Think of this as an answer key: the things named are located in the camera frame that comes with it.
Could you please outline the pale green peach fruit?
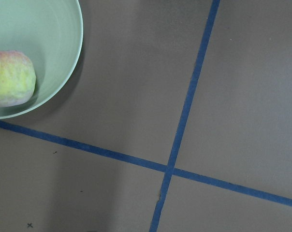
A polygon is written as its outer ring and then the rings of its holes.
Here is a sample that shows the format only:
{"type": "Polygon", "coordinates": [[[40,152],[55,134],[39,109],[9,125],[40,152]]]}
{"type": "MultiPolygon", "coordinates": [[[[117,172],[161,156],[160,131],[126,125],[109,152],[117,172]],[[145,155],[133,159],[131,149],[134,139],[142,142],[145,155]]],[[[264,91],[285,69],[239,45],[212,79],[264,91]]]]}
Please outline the pale green peach fruit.
{"type": "Polygon", "coordinates": [[[35,90],[32,61],[16,50],[0,50],[0,107],[24,104],[35,90]]]}

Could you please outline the light green plate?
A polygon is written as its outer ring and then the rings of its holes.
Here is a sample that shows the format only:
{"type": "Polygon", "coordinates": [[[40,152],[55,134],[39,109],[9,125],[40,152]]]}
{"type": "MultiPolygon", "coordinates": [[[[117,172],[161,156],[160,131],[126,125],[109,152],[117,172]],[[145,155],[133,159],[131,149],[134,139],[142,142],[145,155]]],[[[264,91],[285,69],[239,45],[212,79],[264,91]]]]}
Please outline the light green plate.
{"type": "Polygon", "coordinates": [[[28,113],[49,101],[66,84],[83,43],[83,18],[77,0],[0,0],[0,50],[18,50],[36,73],[26,103],[0,107],[0,119],[28,113]]]}

